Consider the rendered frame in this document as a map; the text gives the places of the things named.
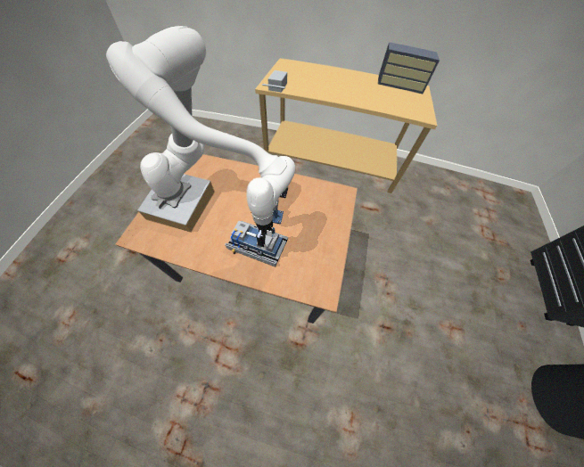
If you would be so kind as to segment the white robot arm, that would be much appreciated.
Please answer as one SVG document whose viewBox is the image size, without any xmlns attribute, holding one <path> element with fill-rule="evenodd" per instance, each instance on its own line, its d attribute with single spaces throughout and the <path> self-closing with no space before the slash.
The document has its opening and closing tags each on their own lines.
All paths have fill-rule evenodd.
<svg viewBox="0 0 584 467">
<path fill-rule="evenodd" d="M 280 195 L 292 181 L 295 164 L 287 156 L 270 155 L 255 143 L 193 118 L 192 86 L 205 56 L 200 34 L 184 26 L 164 29 L 134 46 L 119 41 L 108 48 L 106 58 L 118 81 L 171 125 L 166 151 L 146 155 L 141 161 L 142 175 L 155 192 L 151 198 L 158 201 L 156 207 L 176 208 L 192 187 L 180 180 L 201 158 L 205 145 L 247 155 L 257 162 L 260 174 L 248 185 L 248 206 L 256 224 L 268 225 Z"/>
</svg>

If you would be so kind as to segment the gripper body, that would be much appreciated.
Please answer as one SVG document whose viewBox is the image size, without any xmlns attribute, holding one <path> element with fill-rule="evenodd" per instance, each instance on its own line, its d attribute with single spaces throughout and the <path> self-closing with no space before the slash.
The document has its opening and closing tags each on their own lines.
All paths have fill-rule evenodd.
<svg viewBox="0 0 584 467">
<path fill-rule="evenodd" d="M 258 224 L 256 224 L 256 226 L 259 228 L 259 230 L 261 230 L 262 233 L 264 233 L 265 232 L 265 229 L 269 228 L 271 225 L 272 225 L 272 221 L 268 225 L 258 225 Z"/>
</svg>

